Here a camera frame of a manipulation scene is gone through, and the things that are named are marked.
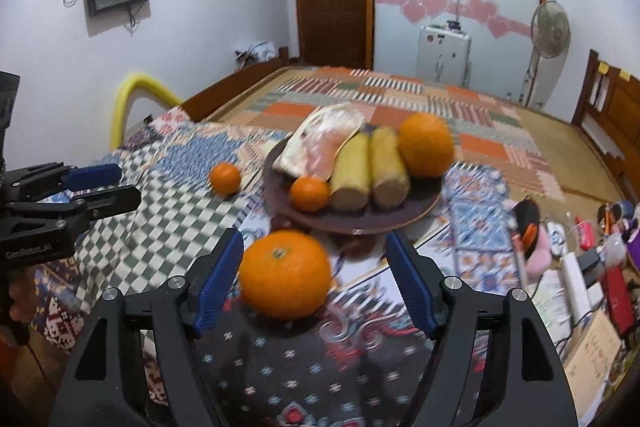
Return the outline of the person left hand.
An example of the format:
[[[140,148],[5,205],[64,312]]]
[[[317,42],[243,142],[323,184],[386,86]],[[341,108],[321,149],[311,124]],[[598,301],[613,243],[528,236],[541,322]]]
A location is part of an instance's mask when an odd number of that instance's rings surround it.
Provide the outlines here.
[[[37,295],[35,288],[35,267],[15,271],[11,274],[9,295],[13,300],[9,314],[14,321],[29,323],[35,316]]]

